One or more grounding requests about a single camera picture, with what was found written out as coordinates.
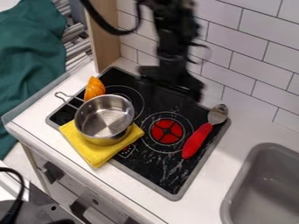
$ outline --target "yellow cloth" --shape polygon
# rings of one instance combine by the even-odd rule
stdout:
[[[134,143],[138,138],[144,135],[136,124],[132,125],[129,135],[120,143],[110,146],[98,146],[87,142],[79,131],[76,129],[74,121],[71,121],[59,128],[60,132],[65,136],[68,142],[76,151],[94,168],[98,168],[106,163],[110,158],[119,151]]]

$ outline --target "wooden frame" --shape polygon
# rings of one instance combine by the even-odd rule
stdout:
[[[91,3],[113,27],[118,27],[116,0],[91,0]],[[120,38],[101,29],[87,12],[86,15],[95,69],[100,73],[121,57]]]

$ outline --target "orange pepper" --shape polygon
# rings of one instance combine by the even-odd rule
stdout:
[[[106,93],[106,89],[104,84],[95,77],[90,77],[89,82],[87,84],[87,89],[84,94],[84,101],[89,101],[96,96],[104,95]]]

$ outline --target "red spoon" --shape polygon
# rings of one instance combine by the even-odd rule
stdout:
[[[205,139],[212,131],[212,126],[226,121],[228,108],[224,104],[217,105],[208,114],[208,122],[201,125],[191,137],[187,139],[182,151],[182,158],[187,159],[194,156]]]

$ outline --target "red handle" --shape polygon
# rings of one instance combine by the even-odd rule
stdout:
[[[212,125],[209,122],[201,125],[185,142],[182,151],[182,158],[187,159],[193,157],[211,131]]]

